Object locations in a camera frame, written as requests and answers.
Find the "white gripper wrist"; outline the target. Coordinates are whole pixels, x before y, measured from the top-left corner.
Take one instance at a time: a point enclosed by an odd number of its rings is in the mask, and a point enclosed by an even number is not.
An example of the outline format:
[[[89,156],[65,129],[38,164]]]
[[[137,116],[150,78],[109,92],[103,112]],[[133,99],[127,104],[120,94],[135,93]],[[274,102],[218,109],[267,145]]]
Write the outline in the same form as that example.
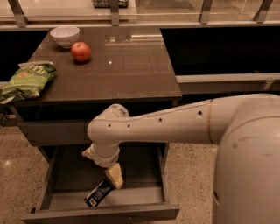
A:
[[[92,143],[91,148],[84,150],[81,155],[93,160],[102,168],[108,168],[105,170],[105,174],[113,186],[119,190],[123,186],[121,166],[117,163],[119,153],[120,149],[118,144]]]

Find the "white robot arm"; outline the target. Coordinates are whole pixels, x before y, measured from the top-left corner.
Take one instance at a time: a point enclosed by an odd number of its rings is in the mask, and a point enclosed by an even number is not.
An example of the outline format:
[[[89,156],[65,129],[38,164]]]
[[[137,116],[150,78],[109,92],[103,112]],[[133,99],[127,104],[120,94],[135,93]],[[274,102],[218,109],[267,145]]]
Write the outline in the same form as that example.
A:
[[[280,96],[244,94],[131,116],[113,104],[87,126],[83,156],[116,162],[125,142],[217,144],[213,224],[280,224]]]

